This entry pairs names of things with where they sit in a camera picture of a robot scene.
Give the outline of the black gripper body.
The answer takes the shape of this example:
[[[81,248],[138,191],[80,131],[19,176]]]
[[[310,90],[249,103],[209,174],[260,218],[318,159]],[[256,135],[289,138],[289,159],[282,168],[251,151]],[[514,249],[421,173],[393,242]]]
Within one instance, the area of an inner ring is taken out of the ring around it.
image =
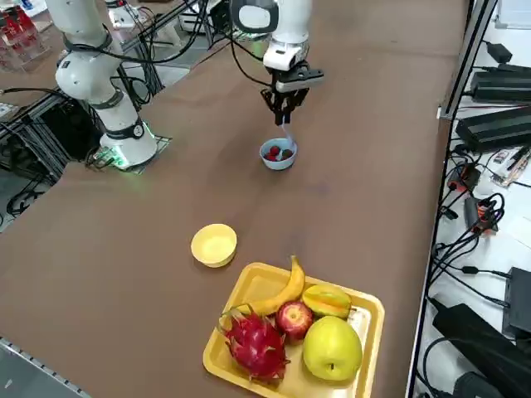
[[[309,63],[301,61],[288,71],[271,70],[272,90],[283,99],[288,99],[308,90],[311,82],[308,80]]]

